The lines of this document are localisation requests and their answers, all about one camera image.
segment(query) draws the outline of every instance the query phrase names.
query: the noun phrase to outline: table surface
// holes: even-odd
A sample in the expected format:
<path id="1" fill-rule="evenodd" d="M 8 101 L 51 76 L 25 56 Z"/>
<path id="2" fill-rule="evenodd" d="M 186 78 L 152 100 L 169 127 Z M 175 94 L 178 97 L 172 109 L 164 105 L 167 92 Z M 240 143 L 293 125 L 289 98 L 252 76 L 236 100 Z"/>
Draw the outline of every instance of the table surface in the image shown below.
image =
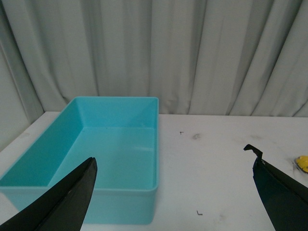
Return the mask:
<path id="1" fill-rule="evenodd" d="M 0 152 L 0 176 L 57 117 L 46 112 Z M 308 118 L 159 115 L 160 183 L 150 225 L 83 224 L 82 231 L 274 231 L 253 181 L 256 156 L 308 186 Z M 0 224 L 17 213 L 0 193 Z"/>

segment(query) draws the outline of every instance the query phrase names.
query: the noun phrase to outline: curtain fold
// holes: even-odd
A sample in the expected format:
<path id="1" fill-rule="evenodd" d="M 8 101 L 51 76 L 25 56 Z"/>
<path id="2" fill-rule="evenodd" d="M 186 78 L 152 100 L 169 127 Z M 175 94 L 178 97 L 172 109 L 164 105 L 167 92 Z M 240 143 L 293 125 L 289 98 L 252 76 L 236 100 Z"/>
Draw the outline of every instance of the curtain fold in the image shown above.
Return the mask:
<path id="1" fill-rule="evenodd" d="M 3 5 L 45 111 L 156 96 L 160 113 L 308 116 L 306 0 Z"/>
<path id="2" fill-rule="evenodd" d="M 13 79 L 14 85 L 19 94 L 28 122 L 33 123 L 43 114 L 42 106 L 15 43 L 1 3 L 0 49 L 10 72 L 10 77 Z"/>

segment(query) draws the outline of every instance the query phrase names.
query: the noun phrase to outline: white wall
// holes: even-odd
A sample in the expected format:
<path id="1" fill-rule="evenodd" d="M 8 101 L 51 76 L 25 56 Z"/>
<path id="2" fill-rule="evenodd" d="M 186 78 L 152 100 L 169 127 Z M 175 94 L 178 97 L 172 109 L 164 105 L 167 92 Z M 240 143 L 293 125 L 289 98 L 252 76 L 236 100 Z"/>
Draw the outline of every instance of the white wall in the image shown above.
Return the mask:
<path id="1" fill-rule="evenodd" d="M 0 118 L 1 151 L 30 125 L 1 49 Z"/>

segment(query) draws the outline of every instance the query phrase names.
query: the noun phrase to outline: turquoise plastic bin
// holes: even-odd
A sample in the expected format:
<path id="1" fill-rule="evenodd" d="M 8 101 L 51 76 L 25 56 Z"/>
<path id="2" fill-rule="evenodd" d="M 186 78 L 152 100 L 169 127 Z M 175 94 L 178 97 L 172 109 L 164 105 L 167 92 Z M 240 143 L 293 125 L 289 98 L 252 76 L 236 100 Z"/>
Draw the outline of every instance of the turquoise plastic bin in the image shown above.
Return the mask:
<path id="1" fill-rule="evenodd" d="M 22 210 L 88 157 L 98 174 L 85 223 L 149 224 L 158 187 L 158 99 L 76 97 L 0 179 Z"/>

